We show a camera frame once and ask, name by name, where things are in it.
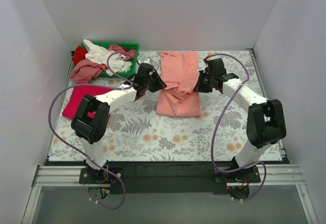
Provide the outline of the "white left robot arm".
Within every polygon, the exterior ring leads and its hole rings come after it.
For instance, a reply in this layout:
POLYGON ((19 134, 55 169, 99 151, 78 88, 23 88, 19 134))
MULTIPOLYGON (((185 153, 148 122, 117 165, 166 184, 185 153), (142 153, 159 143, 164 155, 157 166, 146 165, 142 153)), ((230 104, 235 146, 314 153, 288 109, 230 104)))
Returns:
POLYGON ((111 113, 138 100, 147 91, 154 93, 167 87, 156 69, 147 63, 141 63, 137 73, 129 80, 132 83, 125 81, 117 89, 102 95, 83 96, 71 123, 83 144, 87 174, 97 183, 108 179, 108 161, 103 153, 102 137, 111 113))

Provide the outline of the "salmon pink t-shirt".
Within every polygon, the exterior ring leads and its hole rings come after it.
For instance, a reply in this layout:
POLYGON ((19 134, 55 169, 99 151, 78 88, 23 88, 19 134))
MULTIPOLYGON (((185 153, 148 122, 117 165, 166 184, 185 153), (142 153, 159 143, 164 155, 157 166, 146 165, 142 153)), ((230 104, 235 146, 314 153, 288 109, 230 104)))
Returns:
POLYGON ((194 88, 199 78, 198 53, 163 51, 160 54, 161 78, 167 85, 160 91, 156 113, 169 117, 201 115, 199 93, 194 88))

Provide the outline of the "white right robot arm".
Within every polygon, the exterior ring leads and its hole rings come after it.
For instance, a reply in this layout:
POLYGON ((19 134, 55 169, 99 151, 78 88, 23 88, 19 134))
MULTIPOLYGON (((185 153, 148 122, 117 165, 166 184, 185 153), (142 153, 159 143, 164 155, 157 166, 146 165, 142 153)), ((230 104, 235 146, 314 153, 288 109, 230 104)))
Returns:
POLYGON ((229 97, 223 113, 232 102, 247 113, 247 141, 241 151, 233 157, 230 167, 223 170, 215 161, 212 162, 218 174, 242 182, 259 163, 264 152, 286 136, 283 106, 278 99, 269 100, 248 88, 247 80, 241 80, 234 73, 227 73, 222 57, 223 54, 219 53, 204 59, 206 68, 199 72, 194 92, 210 93, 217 90, 229 97))

